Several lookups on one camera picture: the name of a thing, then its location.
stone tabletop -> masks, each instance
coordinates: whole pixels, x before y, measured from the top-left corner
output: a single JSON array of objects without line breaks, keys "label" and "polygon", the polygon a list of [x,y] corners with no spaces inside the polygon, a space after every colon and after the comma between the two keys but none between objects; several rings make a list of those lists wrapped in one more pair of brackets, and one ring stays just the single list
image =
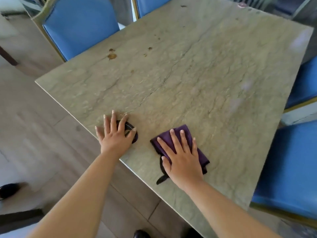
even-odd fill
[{"label": "stone tabletop", "polygon": [[228,0],[172,0],[36,82],[91,134],[130,113],[139,139],[121,158],[204,237],[214,233],[162,176],[150,139],[187,124],[205,180],[247,209],[312,28]]}]

blue chair backrest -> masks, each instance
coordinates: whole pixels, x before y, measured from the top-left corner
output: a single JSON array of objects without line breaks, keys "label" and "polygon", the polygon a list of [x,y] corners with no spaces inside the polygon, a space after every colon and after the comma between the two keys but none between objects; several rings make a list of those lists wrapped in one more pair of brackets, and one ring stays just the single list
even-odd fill
[{"label": "blue chair backrest", "polygon": [[170,0],[137,0],[140,18],[163,6]]},{"label": "blue chair backrest", "polygon": [[66,60],[119,31],[109,0],[58,0],[43,27]]},{"label": "blue chair backrest", "polygon": [[285,108],[317,97],[317,56],[299,68]]},{"label": "blue chair backrest", "polygon": [[252,201],[317,219],[317,120],[277,130]]}]

forearm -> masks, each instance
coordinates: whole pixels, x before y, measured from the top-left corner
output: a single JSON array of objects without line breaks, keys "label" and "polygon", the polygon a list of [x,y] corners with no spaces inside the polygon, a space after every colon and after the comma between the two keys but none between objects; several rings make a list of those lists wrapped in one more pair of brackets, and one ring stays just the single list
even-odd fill
[{"label": "forearm", "polygon": [[118,158],[100,154],[28,238],[93,238]]},{"label": "forearm", "polygon": [[204,181],[186,192],[219,238],[280,237]]}]

brown stain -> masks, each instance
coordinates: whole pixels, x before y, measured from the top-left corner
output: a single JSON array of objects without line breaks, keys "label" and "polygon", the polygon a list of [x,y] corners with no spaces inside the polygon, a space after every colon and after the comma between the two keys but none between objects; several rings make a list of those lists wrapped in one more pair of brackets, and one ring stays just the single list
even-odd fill
[{"label": "brown stain", "polygon": [[111,59],[115,59],[117,55],[115,53],[111,53],[107,57],[109,58],[109,60],[111,60]]}]

table leg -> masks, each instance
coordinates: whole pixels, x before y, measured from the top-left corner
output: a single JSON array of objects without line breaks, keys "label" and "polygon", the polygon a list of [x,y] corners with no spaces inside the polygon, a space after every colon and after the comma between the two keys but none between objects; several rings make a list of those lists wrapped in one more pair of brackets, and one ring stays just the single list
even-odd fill
[{"label": "table leg", "polygon": [[16,66],[18,65],[18,62],[10,56],[9,53],[7,53],[1,46],[0,46],[0,55],[7,60],[11,65]]}]

